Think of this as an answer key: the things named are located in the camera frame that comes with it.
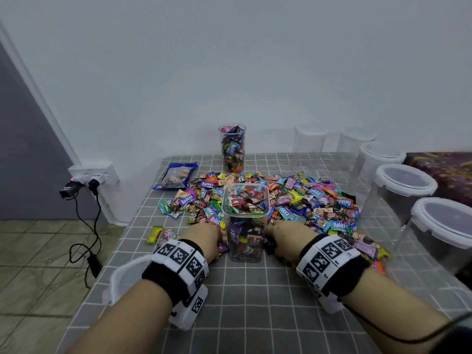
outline hand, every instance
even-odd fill
[[[221,231],[215,225],[206,222],[192,225],[180,238],[186,238],[199,245],[208,263],[220,255],[218,239],[221,240]]]
[[[300,252],[317,235],[299,222],[286,220],[276,220],[274,226],[265,228],[265,234],[277,243],[275,255],[292,263],[300,262]]]

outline electrical outlet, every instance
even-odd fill
[[[68,170],[73,178],[91,178],[93,175],[103,175],[104,185],[113,185],[119,181],[118,174],[109,161],[93,161],[82,165],[73,165]]]

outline person's left arm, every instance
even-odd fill
[[[219,255],[219,237],[219,228],[208,223],[193,225],[182,236],[200,246],[208,263]],[[139,280],[67,353],[148,353],[171,311],[166,291],[152,281]]]

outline black wristband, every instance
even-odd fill
[[[313,238],[300,252],[300,260],[307,254],[315,243],[328,236],[328,234],[321,234]],[[348,295],[354,291],[354,288],[359,283],[362,274],[366,268],[369,268],[369,266],[370,262],[362,256],[357,256],[356,258],[349,260],[349,262],[339,268],[333,277],[328,280],[322,289],[323,294],[327,296],[329,292],[332,292],[338,297]]]
[[[204,255],[200,246],[195,242],[187,239],[182,239],[179,241],[192,246],[195,250],[200,252],[202,256]],[[162,287],[162,289],[169,295],[173,307],[181,300],[187,299],[189,297],[187,285],[185,282],[179,277],[177,273],[173,272],[163,264],[151,262],[143,272],[141,278],[152,281]]]

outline power cord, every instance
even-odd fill
[[[80,189],[77,191],[77,193],[70,199],[66,199],[66,201],[68,200],[74,200],[75,201],[75,213],[77,214],[77,217],[79,220],[81,220],[84,224],[86,224],[86,226],[93,232],[93,234],[95,235],[95,241],[93,242],[93,244],[89,247],[85,244],[73,244],[70,246],[69,248],[69,262],[70,263],[76,263],[76,262],[79,262],[87,253],[89,253],[89,257],[87,257],[87,261],[89,263],[89,265],[87,266],[87,269],[86,269],[86,274],[85,274],[85,277],[84,277],[84,282],[85,282],[85,285],[88,289],[90,289],[91,287],[87,284],[87,273],[89,271],[89,269],[91,269],[92,271],[92,274],[95,278],[98,277],[98,274],[100,273],[101,269],[102,269],[102,266],[101,264],[98,262],[98,259],[97,259],[97,255],[100,253],[100,250],[102,249],[102,240],[100,239],[100,236],[98,236],[98,232],[97,232],[97,221],[98,221],[98,218],[100,216],[100,214],[102,213],[102,207],[100,205],[100,201],[98,199],[98,191],[97,191],[97,187],[99,186],[100,184],[95,181],[95,180],[91,180],[90,183],[89,183],[89,189],[92,191],[92,193],[95,195],[95,199],[97,201],[97,205],[98,205],[98,208],[99,208],[99,211],[97,213],[97,216],[95,217],[95,221],[93,223],[93,228],[87,224],[79,215],[79,210],[78,210],[78,202],[77,202],[77,196],[79,194],[79,191]],[[98,251],[97,253],[93,253],[92,252],[92,248],[95,246],[95,244],[99,242],[100,243],[100,246],[98,248]],[[80,255],[79,258],[77,258],[76,260],[72,260],[72,248],[74,246],[82,246],[82,247],[85,247],[86,251]]]
[[[362,316],[361,314],[358,314],[354,309],[352,309],[351,307],[348,307],[347,305],[344,304],[344,306],[349,309],[354,315],[356,315],[357,317],[359,317],[360,319],[362,319],[363,321],[365,321],[367,324],[369,324],[372,328],[374,328],[376,331],[382,333],[383,335],[385,335],[387,338],[390,338],[392,340],[395,340],[396,342],[399,342],[399,343],[403,343],[403,344],[420,344],[420,343],[424,343],[424,342],[427,342],[428,340],[431,340],[433,339],[434,337],[437,337],[439,334],[445,332],[446,330],[450,329],[451,327],[455,326],[456,324],[464,321],[465,319],[467,318],[470,318],[472,317],[472,312],[467,312],[467,313],[464,313],[463,315],[460,315],[458,316],[457,318],[453,319],[452,321],[450,321],[449,323],[446,323],[445,325],[443,325],[442,327],[440,327],[439,329],[436,329],[433,333],[430,333],[428,334],[427,336],[425,337],[422,337],[422,338],[418,338],[418,339],[401,339],[401,338],[397,338],[397,337],[394,337],[393,335],[387,333],[386,331],[380,329],[379,327],[377,327],[375,324],[373,324],[371,321],[369,321],[368,319],[366,319],[364,316]]]

